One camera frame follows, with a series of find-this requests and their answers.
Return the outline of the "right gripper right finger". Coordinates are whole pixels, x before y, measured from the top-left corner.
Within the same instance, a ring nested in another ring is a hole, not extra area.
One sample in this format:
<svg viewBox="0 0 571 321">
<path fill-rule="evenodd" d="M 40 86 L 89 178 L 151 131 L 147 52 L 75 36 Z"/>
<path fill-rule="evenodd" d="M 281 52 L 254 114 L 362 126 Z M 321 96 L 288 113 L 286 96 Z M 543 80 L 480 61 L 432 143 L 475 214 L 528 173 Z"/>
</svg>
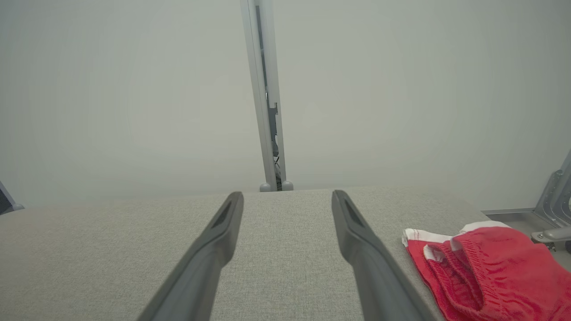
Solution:
<svg viewBox="0 0 571 321">
<path fill-rule="evenodd" d="M 434 321 L 434 315 L 348 193 L 331 198 L 341 255 L 353 268 L 365 321 Z"/>
</svg>

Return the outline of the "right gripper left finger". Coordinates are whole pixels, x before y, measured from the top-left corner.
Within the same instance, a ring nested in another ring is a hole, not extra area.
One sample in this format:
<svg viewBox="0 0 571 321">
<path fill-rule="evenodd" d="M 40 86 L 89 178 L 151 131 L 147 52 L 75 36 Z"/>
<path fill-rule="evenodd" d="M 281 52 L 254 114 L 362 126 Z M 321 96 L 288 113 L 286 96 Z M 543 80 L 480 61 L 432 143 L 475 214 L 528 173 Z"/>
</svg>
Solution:
<svg viewBox="0 0 571 321">
<path fill-rule="evenodd" d="M 233 258 L 244 197 L 228 195 L 139 315 L 139 321 L 208 321 L 221 271 Z"/>
</svg>

